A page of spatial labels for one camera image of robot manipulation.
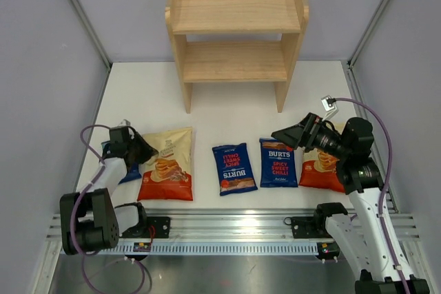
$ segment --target red chip bag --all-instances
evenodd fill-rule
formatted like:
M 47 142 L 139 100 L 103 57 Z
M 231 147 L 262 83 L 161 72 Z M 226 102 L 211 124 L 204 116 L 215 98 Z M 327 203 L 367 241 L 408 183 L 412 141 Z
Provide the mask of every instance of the red chip bag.
M 340 132 L 342 127 L 343 125 L 336 125 L 336 129 Z M 304 153 L 302 176 L 298 184 L 344 193 L 345 188 L 337 179 L 337 161 L 337 158 L 317 149 Z
M 138 201 L 192 201 L 192 128 L 145 134 L 143 138 L 158 150 L 158 158 L 145 165 Z

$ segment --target wooden shelf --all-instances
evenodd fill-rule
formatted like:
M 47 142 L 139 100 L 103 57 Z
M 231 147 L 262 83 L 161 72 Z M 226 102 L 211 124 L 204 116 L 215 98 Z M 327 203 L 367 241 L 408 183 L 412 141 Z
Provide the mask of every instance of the wooden shelf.
M 193 42 L 187 44 L 184 82 L 286 82 L 277 41 Z
M 309 20 L 307 0 L 167 0 L 165 22 L 185 109 L 192 84 L 274 82 L 282 111 Z M 187 34 L 280 33 L 280 41 L 187 42 Z
M 174 34 L 300 32 L 294 0 L 176 0 Z

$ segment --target shelf board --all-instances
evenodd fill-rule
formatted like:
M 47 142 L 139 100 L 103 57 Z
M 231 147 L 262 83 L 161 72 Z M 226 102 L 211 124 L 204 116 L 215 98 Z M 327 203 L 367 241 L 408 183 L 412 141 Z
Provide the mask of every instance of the shelf board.
M 295 0 L 176 0 L 174 34 L 300 32 Z
M 286 82 L 281 44 L 278 41 L 188 43 L 183 80 L 185 83 Z

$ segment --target gray wall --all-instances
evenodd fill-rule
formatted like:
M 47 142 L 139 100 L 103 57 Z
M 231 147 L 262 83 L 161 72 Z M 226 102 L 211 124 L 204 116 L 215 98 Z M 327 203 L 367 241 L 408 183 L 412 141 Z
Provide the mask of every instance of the gray wall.
M 171 60 L 165 0 L 80 0 L 114 61 Z M 309 0 L 300 57 L 348 59 L 380 0 Z
M 106 70 L 67 0 L 0 0 L 0 284 L 24 294 Z
M 415 216 L 438 287 L 440 22 L 441 0 L 392 0 L 356 63 L 366 102 L 379 111 L 391 133 L 394 193 L 401 209 Z M 385 159 L 385 145 L 381 147 Z

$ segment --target white tabletop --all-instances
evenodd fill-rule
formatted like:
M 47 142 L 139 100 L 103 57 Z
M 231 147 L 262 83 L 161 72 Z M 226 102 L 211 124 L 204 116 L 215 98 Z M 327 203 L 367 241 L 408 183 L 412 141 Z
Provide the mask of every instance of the white tabletop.
M 193 127 L 194 201 L 146 200 L 151 209 L 287 209 L 315 208 L 324 202 L 341 202 L 352 208 L 345 194 L 329 190 L 299 188 L 259 188 L 258 191 L 219 196 L 219 183 L 212 147 L 247 143 L 256 183 L 260 183 L 259 138 L 297 124 L 308 113 L 323 116 L 320 98 L 350 97 L 339 61 L 299 61 L 281 114 L 276 109 L 272 83 L 199 83 L 194 84 L 192 113 L 185 113 L 174 63 L 115 63 L 96 123 L 118 125 L 128 119 L 140 133 L 161 132 Z M 340 103 L 333 118 L 343 123 L 355 116 L 351 104 Z M 91 145 L 101 151 L 108 132 L 93 131 Z M 300 179 L 302 154 L 296 151 L 297 177 Z M 78 188 L 96 171 L 97 160 L 86 154 Z M 114 206 L 137 199 L 141 180 L 118 186 L 112 196 Z

